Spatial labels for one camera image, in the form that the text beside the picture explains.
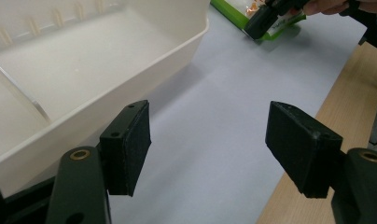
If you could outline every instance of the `snack package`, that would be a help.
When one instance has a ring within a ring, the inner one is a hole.
[[[243,30],[250,18],[265,5],[265,0],[211,0],[211,4],[227,17],[235,26]],[[305,20],[305,14],[292,15],[289,12],[278,18],[273,26],[261,38],[274,40],[289,25]]]

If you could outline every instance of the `white container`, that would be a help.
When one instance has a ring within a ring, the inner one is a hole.
[[[0,0],[0,189],[45,177],[187,65],[209,0]]]

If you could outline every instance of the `green plastic edge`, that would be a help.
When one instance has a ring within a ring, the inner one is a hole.
[[[225,0],[211,0],[212,6],[214,6],[221,14],[223,14],[229,21],[231,21],[235,26],[239,29],[243,30],[246,24],[249,22],[249,19],[243,15],[240,11],[238,11],[235,7],[232,7],[229,3]],[[305,14],[298,16],[296,19],[290,21],[286,26],[292,25],[299,21],[303,21],[306,19]],[[285,28],[281,29],[274,35],[270,35],[266,33],[260,40],[274,40],[278,37]]]

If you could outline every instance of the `wooden floor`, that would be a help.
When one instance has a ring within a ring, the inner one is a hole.
[[[377,111],[377,49],[357,46],[323,103],[316,119],[343,137],[342,150],[367,147]],[[306,199],[287,174],[281,178],[258,224],[335,223],[332,189],[326,199]]]

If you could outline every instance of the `white table surface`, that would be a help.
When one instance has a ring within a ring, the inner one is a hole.
[[[192,62],[148,95],[152,145],[114,223],[256,223],[283,169],[264,139],[270,101],[314,116],[365,28],[316,15],[254,42],[214,8]]]

